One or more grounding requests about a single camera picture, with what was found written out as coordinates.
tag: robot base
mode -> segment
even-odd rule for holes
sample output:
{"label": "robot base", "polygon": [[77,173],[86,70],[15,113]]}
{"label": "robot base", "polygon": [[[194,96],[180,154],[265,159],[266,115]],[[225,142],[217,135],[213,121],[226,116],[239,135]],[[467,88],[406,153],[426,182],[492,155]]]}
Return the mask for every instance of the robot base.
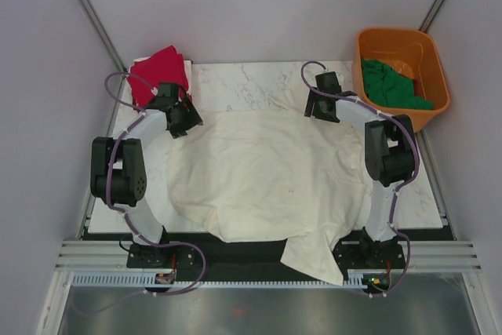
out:
{"label": "robot base", "polygon": [[336,264],[338,264],[344,278],[347,270],[387,270],[387,262],[392,269],[405,267],[405,256],[398,238],[388,241],[373,241],[362,229],[359,242],[339,241],[333,250]]}

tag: marble surface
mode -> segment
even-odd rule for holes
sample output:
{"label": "marble surface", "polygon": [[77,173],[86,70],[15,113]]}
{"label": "marble surface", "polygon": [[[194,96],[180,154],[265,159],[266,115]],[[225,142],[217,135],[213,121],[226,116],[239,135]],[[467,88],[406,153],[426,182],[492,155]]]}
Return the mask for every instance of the marble surface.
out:
{"label": "marble surface", "polygon": [[[194,103],[199,111],[244,111],[279,109],[272,98],[280,96],[286,89],[301,83],[300,67],[303,62],[250,63],[250,64],[194,64],[186,63],[185,69]],[[352,88],[351,62],[323,62],[330,71],[339,73],[344,90]],[[320,67],[310,66],[306,70],[307,79],[315,82],[314,75]],[[122,99],[131,101],[131,92],[125,86]],[[127,126],[136,113],[121,106],[118,110],[114,130]],[[147,169],[147,200],[154,215],[167,231],[203,231],[198,225],[181,217],[173,209],[167,195],[167,157],[171,144],[169,133],[161,135],[144,151]],[[356,228],[365,225],[371,203],[372,185],[368,185],[364,204]],[[395,223],[401,229],[440,228],[441,218],[432,194],[423,164],[417,179],[402,190],[398,200]],[[90,233],[128,232],[124,220],[109,210],[100,200],[96,200],[91,217]]]}

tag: green cloth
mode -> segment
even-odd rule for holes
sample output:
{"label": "green cloth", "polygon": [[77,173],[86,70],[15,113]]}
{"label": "green cloth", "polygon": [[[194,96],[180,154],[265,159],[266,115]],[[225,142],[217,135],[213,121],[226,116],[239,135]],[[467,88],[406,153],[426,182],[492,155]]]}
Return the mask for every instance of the green cloth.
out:
{"label": "green cloth", "polygon": [[405,78],[388,64],[361,58],[366,95],[377,105],[403,109],[432,110],[432,102],[415,96],[413,80]]}

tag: gray floor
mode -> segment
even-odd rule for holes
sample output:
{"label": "gray floor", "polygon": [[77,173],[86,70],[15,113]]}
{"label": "gray floor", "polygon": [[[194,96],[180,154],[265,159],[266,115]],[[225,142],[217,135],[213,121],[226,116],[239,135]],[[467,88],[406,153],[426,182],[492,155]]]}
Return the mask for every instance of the gray floor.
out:
{"label": "gray floor", "polygon": [[[134,289],[75,288],[91,311]],[[71,335],[97,334],[478,334],[457,275],[408,275],[392,295],[368,299],[340,289],[198,289],[178,297],[139,295],[89,318],[65,314]]]}

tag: red cloth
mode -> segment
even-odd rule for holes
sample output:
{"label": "red cloth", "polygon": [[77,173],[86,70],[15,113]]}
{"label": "red cloth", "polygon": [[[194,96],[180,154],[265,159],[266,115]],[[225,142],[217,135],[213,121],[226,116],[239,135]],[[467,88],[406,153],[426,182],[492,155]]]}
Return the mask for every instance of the red cloth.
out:
{"label": "red cloth", "polygon": [[[188,90],[188,80],[185,74],[183,55],[178,54],[174,46],[166,47],[146,60],[135,63],[131,72],[144,78],[158,88],[160,82],[175,82]],[[149,88],[137,78],[128,77],[133,92],[133,103],[144,107],[153,98]]]}

